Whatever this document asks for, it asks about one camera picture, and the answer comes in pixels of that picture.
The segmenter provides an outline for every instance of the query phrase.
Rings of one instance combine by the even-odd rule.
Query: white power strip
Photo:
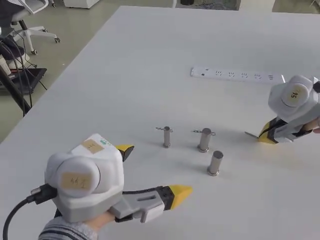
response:
[[[284,76],[281,74],[257,71],[235,71],[209,67],[192,68],[191,77],[263,84],[283,84],[286,82]]]

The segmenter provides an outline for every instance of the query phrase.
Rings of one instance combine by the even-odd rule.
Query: small chain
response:
[[[164,128],[162,128],[162,127],[156,127],[155,129],[157,129],[157,130],[162,130],[162,131],[164,131],[164,130],[165,130],[165,129],[164,129]]]
[[[193,130],[192,133],[196,133],[196,134],[202,134],[202,131],[201,130]],[[211,132],[211,136],[215,136],[216,133],[213,131]]]

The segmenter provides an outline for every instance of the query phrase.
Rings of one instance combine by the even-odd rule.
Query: gray floor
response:
[[[311,0],[277,0],[273,11],[319,13],[319,8],[310,5],[311,2]],[[120,5],[170,7],[172,0],[101,0],[90,10],[66,8],[61,0],[56,0],[56,4],[57,8],[49,6],[26,19],[28,26],[45,26],[49,32],[57,34],[61,39],[61,43],[56,44],[52,39],[33,38],[33,46],[37,49],[38,55],[30,55],[31,62],[48,69],[42,80],[48,88]],[[44,88],[39,84],[32,95],[33,101],[37,102],[44,92]],[[0,142],[21,119],[22,112],[12,98],[0,95]]]

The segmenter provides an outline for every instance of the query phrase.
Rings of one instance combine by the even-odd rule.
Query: cable connector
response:
[[[48,200],[54,199],[57,195],[57,189],[46,183],[33,189],[31,191],[31,195],[26,199],[29,201],[29,203],[35,202],[35,204],[39,205]]]

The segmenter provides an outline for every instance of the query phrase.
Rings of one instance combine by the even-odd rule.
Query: metal peg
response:
[[[220,164],[221,164],[223,157],[224,157],[224,154],[221,151],[214,151],[213,152],[210,166],[208,166],[208,168],[206,170],[210,176],[218,176],[219,167],[220,167]]]
[[[164,132],[164,143],[163,143],[163,147],[166,148],[166,149],[170,148],[170,146],[171,146],[171,143],[170,143],[170,133],[172,133],[173,130],[170,129],[169,126],[165,126],[164,128],[156,127],[156,129],[158,129],[158,130],[163,130],[163,132]]]
[[[212,132],[210,128],[204,128],[202,131],[194,130],[194,133],[201,133],[200,144],[197,146],[199,152],[206,153],[209,150],[210,137],[215,136],[216,133]]]

